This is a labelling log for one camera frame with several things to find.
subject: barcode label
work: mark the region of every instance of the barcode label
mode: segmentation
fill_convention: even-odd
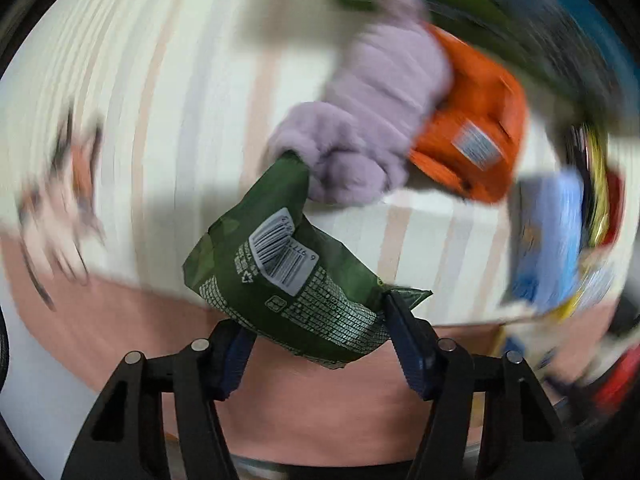
[[[293,220],[283,207],[249,236],[249,247],[261,275],[295,296],[318,262],[318,254],[292,238]]]
[[[486,170],[502,156],[498,146],[471,121],[462,127],[462,133],[453,145],[481,170]]]

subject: blue package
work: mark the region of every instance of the blue package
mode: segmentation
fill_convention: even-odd
[[[512,293],[543,314],[578,287],[583,184],[575,170],[520,182],[521,229]]]

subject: orange package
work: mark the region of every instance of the orange package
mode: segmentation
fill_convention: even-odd
[[[500,64],[448,32],[429,28],[449,56],[454,83],[409,159],[462,196],[498,202],[511,186],[524,136],[524,90]]]

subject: pink surface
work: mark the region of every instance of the pink surface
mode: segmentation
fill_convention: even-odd
[[[127,352],[138,349],[149,358],[176,352],[209,335],[222,318],[188,301],[95,275],[86,286],[70,283],[59,271],[43,280],[56,307],[50,311],[31,285],[17,241],[2,235],[0,242],[25,325],[96,391]],[[579,374],[609,314],[610,309],[593,309],[568,323],[567,341],[554,366],[562,365],[566,376]],[[438,329],[476,353],[490,351],[496,331],[496,325]],[[174,409],[171,399],[165,400],[165,428],[175,434]],[[218,404],[232,453],[321,466],[411,459],[428,411],[428,403],[406,386],[390,343],[342,370],[327,370],[263,338],[256,342],[239,390]]]

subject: striped fabric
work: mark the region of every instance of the striped fabric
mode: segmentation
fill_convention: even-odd
[[[105,243],[83,245],[88,269],[197,301],[182,262],[261,174],[275,125],[321,94],[366,19],[332,0],[58,0],[0,80],[0,221],[17,232],[15,197],[46,168],[73,98],[77,124],[104,117],[95,207]],[[553,171],[551,124],[566,106],[519,77],[530,117],[518,174]],[[610,298],[622,290],[638,225],[637,137],[609,147],[626,183]],[[416,313],[433,324],[532,315],[504,301],[507,202],[465,202],[415,173],[380,203],[309,203],[306,212],[385,281],[432,289]]]

